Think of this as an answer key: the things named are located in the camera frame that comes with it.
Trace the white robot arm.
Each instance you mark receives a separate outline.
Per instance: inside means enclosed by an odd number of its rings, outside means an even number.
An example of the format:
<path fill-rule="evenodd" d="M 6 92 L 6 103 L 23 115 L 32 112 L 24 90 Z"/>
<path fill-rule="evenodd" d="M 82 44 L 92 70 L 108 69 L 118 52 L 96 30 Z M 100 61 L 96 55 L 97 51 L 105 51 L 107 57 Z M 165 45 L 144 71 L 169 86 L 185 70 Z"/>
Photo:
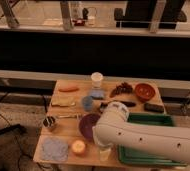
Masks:
<path fill-rule="evenodd" d="M 190 164 L 190 128 L 143 125 L 128 122 L 129 109 L 110 102 L 93 127 L 95 144 L 101 148 L 121 145 Z"/>

